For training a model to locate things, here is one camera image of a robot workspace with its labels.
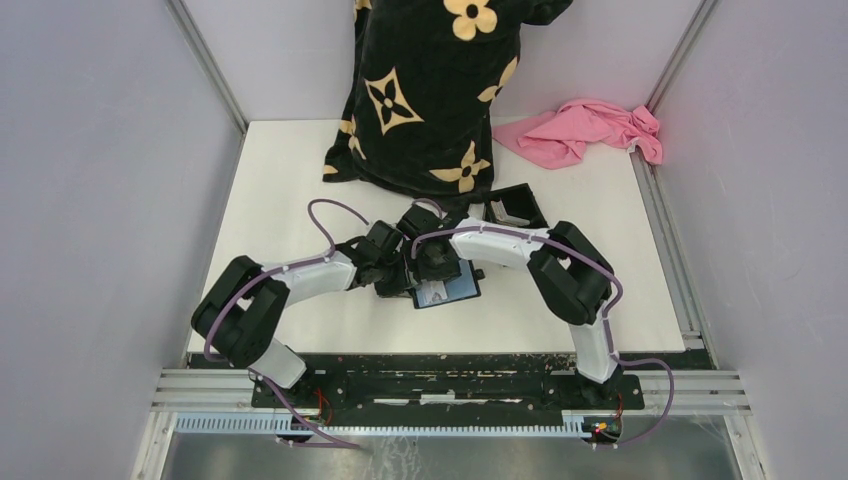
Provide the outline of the black leather card holder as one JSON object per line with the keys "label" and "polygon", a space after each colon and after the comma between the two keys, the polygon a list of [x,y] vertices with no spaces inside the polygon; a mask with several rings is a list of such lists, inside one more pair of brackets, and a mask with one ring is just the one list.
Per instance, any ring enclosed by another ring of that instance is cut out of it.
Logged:
{"label": "black leather card holder", "polygon": [[[440,280],[446,284],[451,296],[451,301],[438,306],[444,306],[458,301],[465,301],[482,295],[479,282],[486,278],[485,272],[482,269],[475,268],[473,263],[468,260],[460,260],[458,266],[460,272],[458,277],[450,280]],[[419,285],[415,286],[412,290],[411,298],[413,306],[415,309],[427,309],[418,308],[417,306],[416,290]]]}

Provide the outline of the black plastic bin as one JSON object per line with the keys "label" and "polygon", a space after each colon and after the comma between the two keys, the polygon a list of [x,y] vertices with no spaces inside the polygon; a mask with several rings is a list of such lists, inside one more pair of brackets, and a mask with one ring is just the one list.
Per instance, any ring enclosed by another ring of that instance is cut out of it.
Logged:
{"label": "black plastic bin", "polygon": [[531,187],[527,183],[518,184],[498,190],[492,190],[484,196],[484,220],[495,223],[490,203],[501,201],[507,211],[514,216],[528,219],[528,229],[547,229],[548,222],[543,215]]}

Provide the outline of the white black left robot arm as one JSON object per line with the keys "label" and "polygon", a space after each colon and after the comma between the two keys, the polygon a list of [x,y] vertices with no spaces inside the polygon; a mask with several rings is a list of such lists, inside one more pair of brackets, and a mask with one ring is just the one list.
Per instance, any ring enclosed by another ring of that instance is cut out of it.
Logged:
{"label": "white black left robot arm", "polygon": [[390,296],[403,292],[409,288],[403,240],[400,230],[377,221],[366,235],[289,265],[234,258],[191,317],[192,329],[204,339],[204,354],[272,382],[291,406],[307,404],[315,391],[307,363],[275,338],[285,308],[369,285]]}

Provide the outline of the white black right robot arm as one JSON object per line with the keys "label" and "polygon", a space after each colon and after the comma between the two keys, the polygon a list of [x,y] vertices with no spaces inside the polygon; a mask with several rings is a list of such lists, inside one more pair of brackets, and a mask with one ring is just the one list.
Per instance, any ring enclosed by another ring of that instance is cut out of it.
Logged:
{"label": "white black right robot arm", "polygon": [[550,312],[569,326],[580,376],[577,392],[591,408],[618,393],[621,374],[609,317],[623,296],[611,264],[579,230],[561,221],[551,229],[488,222],[458,212],[440,218],[411,206],[397,227],[411,241],[410,260],[420,263],[428,247],[444,247],[459,260],[489,262],[524,271]]}

